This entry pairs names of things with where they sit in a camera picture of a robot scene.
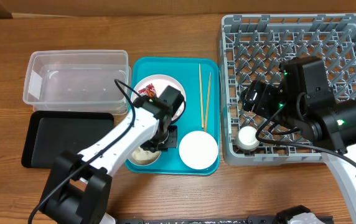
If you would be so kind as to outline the grey bowl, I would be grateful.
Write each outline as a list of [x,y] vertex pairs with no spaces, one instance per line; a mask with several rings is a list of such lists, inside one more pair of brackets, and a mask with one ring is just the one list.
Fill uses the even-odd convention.
[[160,155],[160,151],[151,152],[139,147],[128,157],[128,160],[137,166],[147,166],[156,162]]

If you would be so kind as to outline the white ceramic cup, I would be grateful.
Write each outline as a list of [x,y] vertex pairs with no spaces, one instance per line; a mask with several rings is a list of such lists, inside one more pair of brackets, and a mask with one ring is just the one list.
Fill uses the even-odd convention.
[[260,144],[256,138],[257,129],[252,126],[242,127],[235,138],[235,145],[237,148],[244,151],[254,151]]

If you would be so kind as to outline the red snack wrapper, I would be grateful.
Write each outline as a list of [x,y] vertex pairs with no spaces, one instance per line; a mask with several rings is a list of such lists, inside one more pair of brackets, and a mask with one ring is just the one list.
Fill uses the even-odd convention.
[[140,89],[138,93],[141,96],[148,96],[150,98],[157,96],[156,89],[152,83],[148,84],[144,88]]

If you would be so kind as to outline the white rice grains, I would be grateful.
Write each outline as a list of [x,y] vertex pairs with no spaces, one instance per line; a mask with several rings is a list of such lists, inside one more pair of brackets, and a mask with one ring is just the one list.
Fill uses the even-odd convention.
[[148,163],[153,159],[154,154],[139,147],[133,152],[132,157],[138,163]]

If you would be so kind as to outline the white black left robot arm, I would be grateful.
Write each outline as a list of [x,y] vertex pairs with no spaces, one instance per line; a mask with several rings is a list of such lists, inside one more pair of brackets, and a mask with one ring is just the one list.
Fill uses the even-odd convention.
[[57,223],[116,223],[106,212],[113,176],[139,147],[157,149],[167,142],[172,117],[184,102],[172,86],[158,97],[138,96],[125,119],[98,142],[78,154],[61,153],[28,221],[42,212]]

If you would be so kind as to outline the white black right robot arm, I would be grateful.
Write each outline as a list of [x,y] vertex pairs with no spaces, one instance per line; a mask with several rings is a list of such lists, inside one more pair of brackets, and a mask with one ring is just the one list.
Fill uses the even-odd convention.
[[[356,100],[336,102],[319,57],[283,61],[279,71],[283,74],[279,86],[255,80],[240,95],[243,110],[265,119],[255,138],[265,144],[320,152],[356,223]],[[288,134],[300,133],[310,144],[261,138],[267,125],[280,125]]]

